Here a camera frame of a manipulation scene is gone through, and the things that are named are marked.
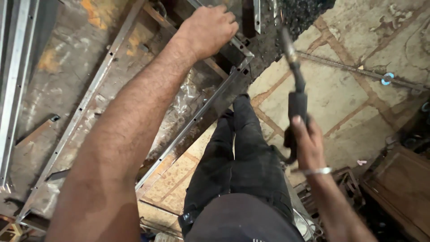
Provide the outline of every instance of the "right hand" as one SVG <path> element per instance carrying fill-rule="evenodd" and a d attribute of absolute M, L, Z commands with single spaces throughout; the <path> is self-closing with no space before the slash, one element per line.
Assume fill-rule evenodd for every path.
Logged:
<path fill-rule="evenodd" d="M 180 43 L 195 60 L 215 55 L 239 29 L 235 15 L 225 5 L 198 8 L 185 20 L 172 41 Z"/>
<path fill-rule="evenodd" d="M 309 117 L 309 119 L 308 127 L 300 116 L 295 116 L 292 119 L 300 170 L 316 170 L 327 167 L 324 159 L 323 132 L 313 118 Z"/>

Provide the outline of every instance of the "dirty floor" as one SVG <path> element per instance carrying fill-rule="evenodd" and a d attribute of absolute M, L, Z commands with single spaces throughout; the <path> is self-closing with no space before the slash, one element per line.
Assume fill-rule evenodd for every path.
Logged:
<path fill-rule="evenodd" d="M 398 78 L 427 83 L 430 67 L 430 1 L 337 0 L 334 9 L 319 17 L 295 42 L 308 54 Z M 386 137 L 397 132 L 419 108 L 425 94 L 380 80 L 302 60 L 307 81 L 308 111 L 324 133 L 325 156 L 334 169 L 369 165 L 385 147 Z M 282 147 L 288 127 L 288 92 L 294 78 L 284 59 L 274 62 L 250 86 L 252 106 L 260 118 L 264 137 Z M 171 167 L 152 177 L 139 203 L 147 223 L 179 231 L 174 214 L 181 214 L 187 188 L 216 124 L 213 124 Z M 293 186 L 304 181 L 286 173 Z M 148 206 L 156 205 L 173 212 Z"/>

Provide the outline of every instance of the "black pants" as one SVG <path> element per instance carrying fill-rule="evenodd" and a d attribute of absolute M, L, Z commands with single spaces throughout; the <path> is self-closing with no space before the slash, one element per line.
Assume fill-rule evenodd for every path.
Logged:
<path fill-rule="evenodd" d="M 226 110 L 197 165 L 184 203 L 184 214 L 198 215 L 212 199 L 228 193 L 253 195 L 292 221 L 291 200 L 279 157 L 268 146 L 247 94 Z M 233 156 L 233 138 L 235 154 Z M 192 224 L 182 227 L 185 237 Z"/>

